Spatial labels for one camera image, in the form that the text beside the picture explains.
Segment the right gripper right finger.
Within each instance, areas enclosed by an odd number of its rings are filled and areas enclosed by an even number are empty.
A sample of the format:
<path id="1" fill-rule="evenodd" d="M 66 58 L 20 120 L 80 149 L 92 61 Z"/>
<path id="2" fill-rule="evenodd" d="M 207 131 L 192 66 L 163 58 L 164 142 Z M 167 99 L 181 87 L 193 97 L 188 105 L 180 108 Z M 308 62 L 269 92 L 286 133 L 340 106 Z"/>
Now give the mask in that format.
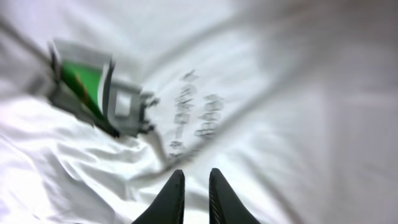
<path id="1" fill-rule="evenodd" d="M 210 224 L 260 224 L 217 168 L 209 178 L 209 219 Z"/>

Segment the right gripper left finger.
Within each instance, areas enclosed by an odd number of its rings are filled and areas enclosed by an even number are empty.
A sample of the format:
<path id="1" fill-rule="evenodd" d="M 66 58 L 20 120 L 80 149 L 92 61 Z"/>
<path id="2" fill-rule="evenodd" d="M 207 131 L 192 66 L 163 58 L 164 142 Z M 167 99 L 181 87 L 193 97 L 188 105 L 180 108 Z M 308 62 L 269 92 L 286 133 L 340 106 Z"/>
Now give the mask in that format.
<path id="1" fill-rule="evenodd" d="M 185 176 L 177 169 L 149 207 L 132 224 L 183 224 Z"/>

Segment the white printed t-shirt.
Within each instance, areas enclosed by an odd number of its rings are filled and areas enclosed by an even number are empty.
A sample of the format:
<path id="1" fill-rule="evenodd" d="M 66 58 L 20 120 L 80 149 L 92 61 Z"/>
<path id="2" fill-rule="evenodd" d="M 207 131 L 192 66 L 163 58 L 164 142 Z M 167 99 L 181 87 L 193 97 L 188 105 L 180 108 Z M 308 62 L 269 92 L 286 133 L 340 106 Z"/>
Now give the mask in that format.
<path id="1" fill-rule="evenodd" d="M 153 92 L 153 132 L 31 95 L 57 38 Z M 175 169 L 207 223 L 214 167 L 261 223 L 396 223 L 397 2 L 1 2 L 2 223 L 131 223 Z"/>

